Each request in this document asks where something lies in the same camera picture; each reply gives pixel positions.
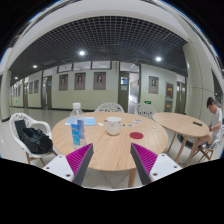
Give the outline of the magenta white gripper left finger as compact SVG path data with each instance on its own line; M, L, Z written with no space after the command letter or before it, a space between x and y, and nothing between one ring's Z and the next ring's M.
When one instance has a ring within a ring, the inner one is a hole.
M81 186L93 154L93 144L88 144L67 156L56 156L44 170Z

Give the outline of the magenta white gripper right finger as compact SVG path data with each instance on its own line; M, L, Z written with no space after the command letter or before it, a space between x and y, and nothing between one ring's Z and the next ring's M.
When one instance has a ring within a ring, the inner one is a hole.
M130 152L143 185L181 170L181 167L164 153L157 155L135 143L131 144Z

